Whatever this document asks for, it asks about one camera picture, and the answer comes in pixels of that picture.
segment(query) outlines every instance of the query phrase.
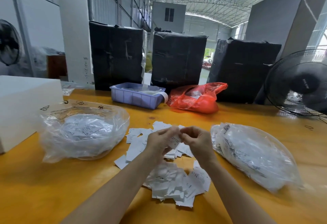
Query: plastic tray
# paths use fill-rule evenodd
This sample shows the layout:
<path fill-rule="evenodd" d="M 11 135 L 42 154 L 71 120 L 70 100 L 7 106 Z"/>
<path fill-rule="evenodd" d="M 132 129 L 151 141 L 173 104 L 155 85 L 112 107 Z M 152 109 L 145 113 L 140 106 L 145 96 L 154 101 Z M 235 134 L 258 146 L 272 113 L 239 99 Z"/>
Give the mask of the plastic tray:
<path fill-rule="evenodd" d="M 164 100 L 164 97 L 161 94 L 149 95 L 145 93 L 134 92 L 131 90 L 125 90 L 122 88 L 134 88 L 137 86 L 142 86 L 142 84 L 137 83 L 121 83 L 118 85 L 111 86 L 111 98 L 112 101 L 136 105 L 139 107 L 147 108 L 154 110 L 158 105 Z M 156 86 L 149 86 L 149 90 L 154 89 Z"/>

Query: black fan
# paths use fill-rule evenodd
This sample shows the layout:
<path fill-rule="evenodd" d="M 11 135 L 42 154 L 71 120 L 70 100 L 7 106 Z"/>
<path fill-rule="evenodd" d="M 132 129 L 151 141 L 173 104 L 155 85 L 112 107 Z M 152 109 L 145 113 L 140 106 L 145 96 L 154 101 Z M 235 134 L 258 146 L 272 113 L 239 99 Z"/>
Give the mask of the black fan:
<path fill-rule="evenodd" d="M 15 27 L 6 20 L 0 20 L 0 62 L 10 66 L 19 62 L 22 48 Z"/>
<path fill-rule="evenodd" d="M 277 61 L 268 73 L 264 92 L 274 106 L 287 113 L 326 114 L 326 50 L 303 50 Z"/>

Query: black plastic wrap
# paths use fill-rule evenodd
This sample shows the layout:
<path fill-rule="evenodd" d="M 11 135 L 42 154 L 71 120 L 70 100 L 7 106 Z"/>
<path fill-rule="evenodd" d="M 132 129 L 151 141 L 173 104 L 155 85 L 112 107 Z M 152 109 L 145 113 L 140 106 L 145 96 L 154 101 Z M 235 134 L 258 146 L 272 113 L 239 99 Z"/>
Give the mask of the black plastic wrap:
<path fill-rule="evenodd" d="M 131 82 L 142 84 L 146 31 L 90 21 L 92 63 L 96 90 Z"/>
<path fill-rule="evenodd" d="M 224 82 L 228 88 L 217 101 L 253 103 L 281 47 L 265 41 L 218 40 L 207 83 Z"/>
<path fill-rule="evenodd" d="M 151 84 L 166 88 L 166 92 L 198 85 L 206 43 L 206 36 L 155 32 Z"/>

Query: table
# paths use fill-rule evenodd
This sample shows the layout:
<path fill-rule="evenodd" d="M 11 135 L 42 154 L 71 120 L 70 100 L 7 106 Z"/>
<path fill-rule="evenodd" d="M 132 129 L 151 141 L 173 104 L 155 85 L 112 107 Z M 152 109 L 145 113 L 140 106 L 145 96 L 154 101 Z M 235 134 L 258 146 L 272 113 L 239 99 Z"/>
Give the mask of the table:
<path fill-rule="evenodd" d="M 170 109 L 160 104 L 147 110 L 113 103 L 110 92 L 75 90 L 66 99 L 76 99 L 124 107 L 130 127 L 152 128 L 156 120 L 173 125 L 196 125 L 210 130 L 221 122 L 239 123 L 262 129 L 280 140 L 293 154 L 305 183 L 302 190 L 284 187 L 273 195 L 239 172 L 226 160 L 218 160 L 255 201 L 277 223 L 318 224 L 327 222 L 327 125 L 319 120 L 280 116 L 273 106 L 219 104 L 219 112 L 202 115 Z M 58 223 L 81 202 L 117 174 L 114 160 L 125 154 L 124 138 L 99 160 L 64 159 L 42 163 L 43 150 L 38 134 L 0 156 L 0 223 Z M 187 172 L 194 158 L 175 160 Z M 177 207 L 172 199 L 160 203 L 151 190 L 141 188 L 121 223 L 231 223 L 213 184 L 209 192 L 195 197 L 194 208 Z"/>

